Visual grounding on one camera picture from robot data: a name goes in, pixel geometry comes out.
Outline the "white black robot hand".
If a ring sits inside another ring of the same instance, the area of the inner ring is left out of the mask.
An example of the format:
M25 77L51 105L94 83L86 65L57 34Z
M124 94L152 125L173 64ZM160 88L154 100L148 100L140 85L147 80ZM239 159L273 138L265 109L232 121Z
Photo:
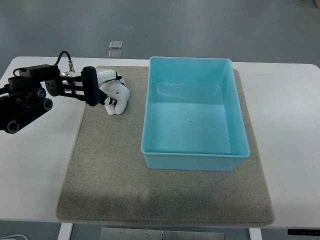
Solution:
M106 83L112 80L116 80L120 84L126 86L126 82L124 78L119 75L116 71L112 69L107 69L107 68L101 68L101 67L96 67L96 74L97 74L97 82L98 83ZM117 100L110 97L107 93L102 91L101 89L99 90L99 96L100 96L100 101L99 103L101 105L116 105Z

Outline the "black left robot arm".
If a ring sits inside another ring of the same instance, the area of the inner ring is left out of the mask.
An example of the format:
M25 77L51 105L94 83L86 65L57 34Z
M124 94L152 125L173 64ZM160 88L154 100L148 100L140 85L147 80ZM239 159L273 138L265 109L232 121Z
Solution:
M68 59L69 70L61 72L59 62L20 67L0 89L0 129L15 134L53 107L52 97L62 96L85 102L91 107L105 106L109 115L120 115L126 109L130 91L124 78L114 70L86 66L75 72L73 61Z

